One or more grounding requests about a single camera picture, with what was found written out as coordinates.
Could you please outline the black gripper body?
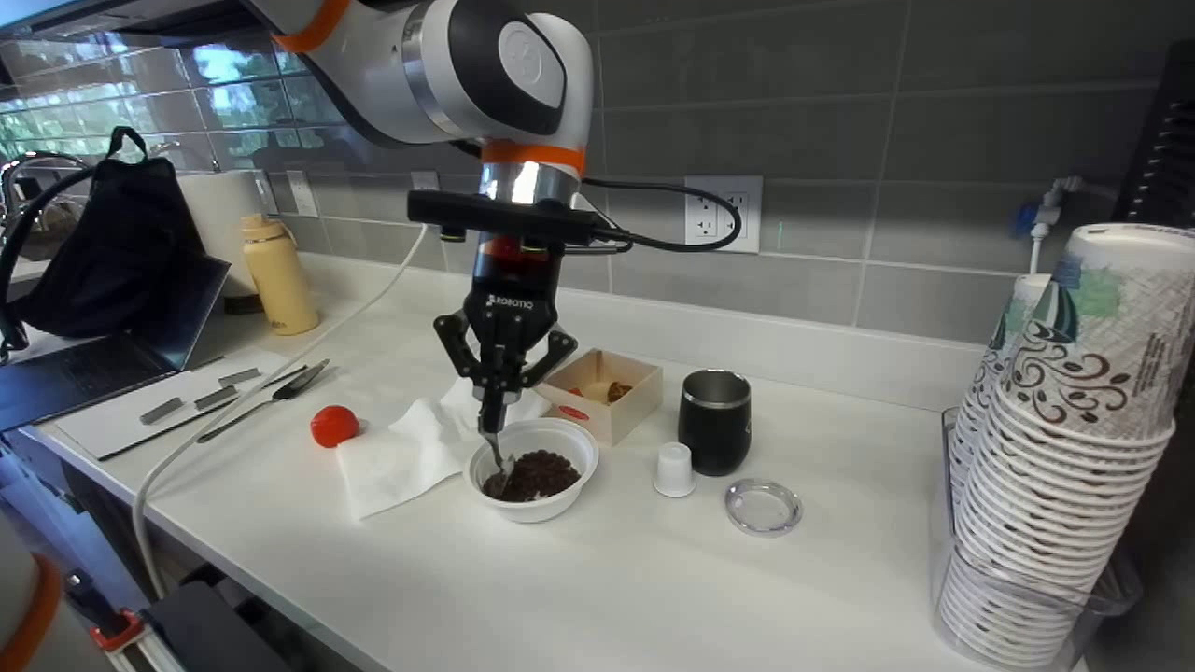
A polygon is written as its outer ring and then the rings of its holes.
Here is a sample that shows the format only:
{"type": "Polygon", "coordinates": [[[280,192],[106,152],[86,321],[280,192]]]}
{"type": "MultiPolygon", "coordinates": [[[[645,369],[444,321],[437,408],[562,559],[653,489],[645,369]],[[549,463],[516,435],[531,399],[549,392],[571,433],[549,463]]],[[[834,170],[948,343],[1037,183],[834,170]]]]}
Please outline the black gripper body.
{"type": "Polygon", "coordinates": [[[477,357],[524,357],[556,325],[562,249],[485,236],[465,304],[477,357]]]}

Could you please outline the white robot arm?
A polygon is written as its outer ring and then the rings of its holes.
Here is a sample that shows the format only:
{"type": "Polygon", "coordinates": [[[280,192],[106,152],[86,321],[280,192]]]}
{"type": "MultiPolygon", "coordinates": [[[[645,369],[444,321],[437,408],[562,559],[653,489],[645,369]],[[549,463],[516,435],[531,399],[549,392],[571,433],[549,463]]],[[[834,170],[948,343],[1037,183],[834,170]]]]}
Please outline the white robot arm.
{"type": "Polygon", "coordinates": [[[470,144],[467,196],[419,194],[412,216],[483,236],[476,286],[437,325],[477,387],[531,387],[556,337],[564,221],[587,175],[593,53],[579,26],[513,0],[241,0],[389,144],[470,144]]]}

